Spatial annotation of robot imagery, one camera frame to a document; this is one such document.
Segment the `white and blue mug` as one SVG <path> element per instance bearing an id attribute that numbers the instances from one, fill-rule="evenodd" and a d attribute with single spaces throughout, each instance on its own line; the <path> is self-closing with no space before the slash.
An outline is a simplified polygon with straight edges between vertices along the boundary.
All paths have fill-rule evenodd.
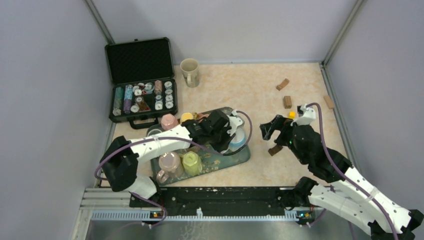
<path id="1" fill-rule="evenodd" d="M 243 128 L 238 128 L 234 134 L 233 139 L 229 142 L 228 150 L 231 153 L 241 152 L 244 149 L 245 143 L 247 141 L 246 132 Z"/>

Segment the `cream patterned mug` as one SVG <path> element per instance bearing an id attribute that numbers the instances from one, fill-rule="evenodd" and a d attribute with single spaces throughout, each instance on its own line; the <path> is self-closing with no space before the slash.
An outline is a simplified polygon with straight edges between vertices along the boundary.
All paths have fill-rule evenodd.
<path id="1" fill-rule="evenodd" d="M 196 88 L 199 83 L 199 62 L 194 58 L 186 58 L 180 63 L 183 78 L 189 88 Z"/>

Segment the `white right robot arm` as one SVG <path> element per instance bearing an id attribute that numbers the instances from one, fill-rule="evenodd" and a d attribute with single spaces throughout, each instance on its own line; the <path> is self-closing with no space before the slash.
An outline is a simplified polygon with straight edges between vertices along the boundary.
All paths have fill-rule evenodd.
<path id="1" fill-rule="evenodd" d="M 263 140 L 274 131 L 279 146 L 288 147 L 302 165 L 319 179 L 340 190 L 332 192 L 316 181 L 302 177 L 293 192 L 299 206 L 309 203 L 327 209 L 351 222 L 373 240 L 414 240 L 413 233 L 424 220 L 422 212 L 406 209 L 385 196 L 352 165 L 350 160 L 331 148 L 324 148 L 321 135 L 308 125 L 276 115 L 259 126 Z"/>

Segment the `lime green faceted mug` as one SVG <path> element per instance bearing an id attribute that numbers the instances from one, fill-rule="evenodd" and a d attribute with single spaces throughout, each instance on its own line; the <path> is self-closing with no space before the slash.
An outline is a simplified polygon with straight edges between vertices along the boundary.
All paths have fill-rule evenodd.
<path id="1" fill-rule="evenodd" d="M 200 156 L 193 151 L 189 151 L 183 155 L 182 164 L 185 172 L 190 176 L 199 175 L 203 170 Z"/>

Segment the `terracotta upside-down mug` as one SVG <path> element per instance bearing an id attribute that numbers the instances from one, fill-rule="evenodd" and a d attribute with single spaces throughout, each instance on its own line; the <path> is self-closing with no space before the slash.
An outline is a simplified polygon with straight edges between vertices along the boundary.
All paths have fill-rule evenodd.
<path id="1" fill-rule="evenodd" d="M 209 115 L 210 115 L 209 113 L 207 113 L 207 114 L 197 113 L 195 119 L 200 122 L 203 119 L 207 118 Z"/>

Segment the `yellow upside-down mug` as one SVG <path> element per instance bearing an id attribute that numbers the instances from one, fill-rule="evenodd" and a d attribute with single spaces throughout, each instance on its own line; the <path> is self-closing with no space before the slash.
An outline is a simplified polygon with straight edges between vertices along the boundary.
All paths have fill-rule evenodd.
<path id="1" fill-rule="evenodd" d="M 184 112 L 181 117 L 180 117 L 180 123 L 182 124 L 183 122 L 187 121 L 187 120 L 193 120 L 194 119 L 194 115 L 191 112 Z"/>

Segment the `light pink glass mug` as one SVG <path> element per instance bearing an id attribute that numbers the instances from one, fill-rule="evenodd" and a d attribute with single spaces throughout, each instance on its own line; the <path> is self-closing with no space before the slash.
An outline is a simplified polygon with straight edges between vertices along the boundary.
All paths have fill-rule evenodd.
<path id="1" fill-rule="evenodd" d="M 158 165 L 160 170 L 156 175 L 156 180 L 161 184 L 170 178 L 179 178 L 185 172 L 180 155 L 174 151 L 161 155 Z"/>

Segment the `teal floral serving tray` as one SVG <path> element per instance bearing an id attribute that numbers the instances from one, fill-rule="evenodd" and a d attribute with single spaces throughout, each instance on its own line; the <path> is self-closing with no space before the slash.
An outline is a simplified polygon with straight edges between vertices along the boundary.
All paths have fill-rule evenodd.
<path id="1" fill-rule="evenodd" d="M 217 108 L 214 110 L 220 110 L 222 112 L 224 112 L 226 115 L 230 115 L 231 112 L 234 110 L 231 107 L 221 107 L 221 108 Z M 160 124 L 156 124 L 153 125 L 152 127 L 150 127 L 148 129 L 152 130 L 152 129 L 162 129 Z M 242 151 L 239 151 L 237 154 L 233 154 L 233 155 L 229 155 L 229 156 L 220 156 L 220 155 L 216 155 L 216 154 L 212 154 L 208 151 L 205 151 L 202 148 L 199 148 L 197 146 L 191 147 L 191 148 L 187 148 L 187 149 L 179 149 L 179 150 L 175 150 L 176 153 L 180 154 L 180 156 L 184 156 L 185 153 L 187 152 L 195 152 L 197 153 L 200 158 L 201 158 L 201 162 L 202 162 L 202 172 L 198 175 L 195 176 L 190 176 L 188 175 L 185 171 L 183 173 L 182 176 L 177 177 L 177 178 L 169 178 L 167 181 L 165 181 L 164 183 L 159 183 L 159 186 L 165 186 L 165 185 L 169 185 L 169 184 L 173 184 L 176 182 L 180 182 L 180 181 L 184 181 L 190 178 L 195 178 L 195 177 L 199 177 L 201 175 L 206 175 L 206 174 L 210 174 L 216 171 L 220 171 L 226 168 L 230 168 L 236 165 L 240 165 L 243 164 L 247 161 L 249 161 L 249 159 L 251 158 L 251 151 L 249 149 L 248 146 L 246 146 Z M 151 165 L 151 169 L 152 169 L 152 175 L 153 175 L 153 180 L 157 180 L 157 173 L 160 171 L 160 167 L 159 167 L 159 157 L 153 158 L 150 160 L 150 165 Z"/>

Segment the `small yellow cube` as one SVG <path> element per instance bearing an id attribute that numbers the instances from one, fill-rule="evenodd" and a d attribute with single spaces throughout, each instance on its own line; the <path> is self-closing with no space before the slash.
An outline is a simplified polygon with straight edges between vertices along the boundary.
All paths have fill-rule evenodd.
<path id="1" fill-rule="evenodd" d="M 294 119 L 295 116 L 296 116 L 296 113 L 294 111 L 290 111 L 289 114 L 288 114 L 289 119 Z"/>

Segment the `dark brown wooden block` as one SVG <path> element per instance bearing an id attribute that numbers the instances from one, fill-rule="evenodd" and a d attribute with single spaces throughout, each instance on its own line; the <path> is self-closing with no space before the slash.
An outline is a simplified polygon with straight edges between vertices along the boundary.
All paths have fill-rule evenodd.
<path id="1" fill-rule="evenodd" d="M 270 156 L 275 156 L 283 148 L 284 148 L 283 146 L 276 144 L 274 147 L 271 147 L 271 148 L 268 149 L 268 153 L 270 154 Z"/>

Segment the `brown rectangular wooden block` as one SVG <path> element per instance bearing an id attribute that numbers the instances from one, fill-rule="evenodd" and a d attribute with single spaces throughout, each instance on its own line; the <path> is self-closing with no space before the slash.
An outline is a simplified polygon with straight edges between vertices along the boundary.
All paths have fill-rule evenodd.
<path id="1" fill-rule="evenodd" d="M 282 101 L 283 101 L 283 106 L 284 106 L 285 109 L 291 109 L 292 108 L 293 103 L 292 103 L 291 96 L 285 95 L 283 97 Z"/>

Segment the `curved brown wooden block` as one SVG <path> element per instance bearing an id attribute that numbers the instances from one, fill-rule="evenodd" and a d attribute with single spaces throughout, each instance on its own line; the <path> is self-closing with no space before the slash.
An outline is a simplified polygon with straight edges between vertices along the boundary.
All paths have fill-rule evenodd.
<path id="1" fill-rule="evenodd" d="M 276 89 L 278 91 L 281 91 L 283 88 L 285 88 L 290 83 L 290 80 L 285 78 L 280 84 L 276 85 Z"/>

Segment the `light wooden block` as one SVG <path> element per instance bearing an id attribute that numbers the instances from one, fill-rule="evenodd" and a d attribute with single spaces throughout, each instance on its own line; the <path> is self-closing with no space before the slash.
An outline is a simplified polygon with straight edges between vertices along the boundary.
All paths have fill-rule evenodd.
<path id="1" fill-rule="evenodd" d="M 323 97 L 323 99 L 324 99 L 324 101 L 325 101 L 326 106 L 328 107 L 328 109 L 330 109 L 330 110 L 335 109 L 335 107 L 336 107 L 335 106 L 335 103 L 334 103 L 334 101 L 333 101 L 333 99 L 331 98 L 330 95 L 325 95 Z"/>

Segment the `black poker chip case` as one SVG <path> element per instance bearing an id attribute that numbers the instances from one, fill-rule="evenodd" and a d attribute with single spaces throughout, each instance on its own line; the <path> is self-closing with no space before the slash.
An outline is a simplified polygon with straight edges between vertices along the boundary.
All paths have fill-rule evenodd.
<path id="1" fill-rule="evenodd" d="M 109 119 L 147 129 L 178 112 L 177 84 L 166 37 L 108 44 L 104 48 L 113 88 Z"/>

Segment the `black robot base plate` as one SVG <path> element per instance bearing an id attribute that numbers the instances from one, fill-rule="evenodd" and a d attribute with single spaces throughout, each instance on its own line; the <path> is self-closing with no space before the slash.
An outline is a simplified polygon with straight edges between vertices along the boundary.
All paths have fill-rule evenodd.
<path id="1" fill-rule="evenodd" d="M 292 187 L 162 187 L 145 202 L 130 197 L 131 208 L 158 204 L 168 216 L 193 216 L 201 210 L 206 217 L 282 216 L 288 211 L 310 213 L 316 209 L 304 190 Z"/>

